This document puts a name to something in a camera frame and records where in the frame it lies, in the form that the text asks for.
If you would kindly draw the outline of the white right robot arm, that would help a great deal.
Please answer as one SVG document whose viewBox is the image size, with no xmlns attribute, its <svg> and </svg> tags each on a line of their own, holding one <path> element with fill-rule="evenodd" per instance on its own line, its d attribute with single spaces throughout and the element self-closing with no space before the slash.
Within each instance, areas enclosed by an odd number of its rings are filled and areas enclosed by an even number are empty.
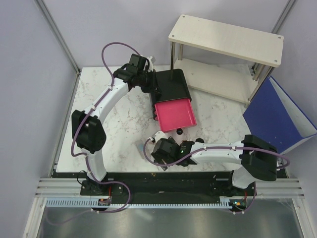
<svg viewBox="0 0 317 238">
<path fill-rule="evenodd" d="M 207 144 L 202 139 L 177 144 L 166 136 L 156 136 L 155 142 L 151 156 L 165 170 L 171 165 L 186 167 L 211 162 L 239 165 L 226 186 L 232 195 L 240 194 L 255 181 L 277 179 L 277 149 L 254 135 L 228 144 Z"/>
</svg>

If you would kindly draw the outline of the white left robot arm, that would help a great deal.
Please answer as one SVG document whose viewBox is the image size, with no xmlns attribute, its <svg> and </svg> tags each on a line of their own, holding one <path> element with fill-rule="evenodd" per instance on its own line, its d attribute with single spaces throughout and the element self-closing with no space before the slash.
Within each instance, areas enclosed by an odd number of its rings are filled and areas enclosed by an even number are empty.
<svg viewBox="0 0 317 238">
<path fill-rule="evenodd" d="M 85 156 L 88 177 L 93 179 L 92 190 L 103 195 L 109 184 L 103 180 L 107 174 L 104 166 L 102 148 L 106 142 L 103 123 L 122 97 L 134 87 L 144 93 L 158 92 L 154 70 L 128 70 L 127 67 L 111 72 L 110 85 L 85 110 L 75 110 L 71 115 L 72 144 L 71 155 Z"/>
</svg>

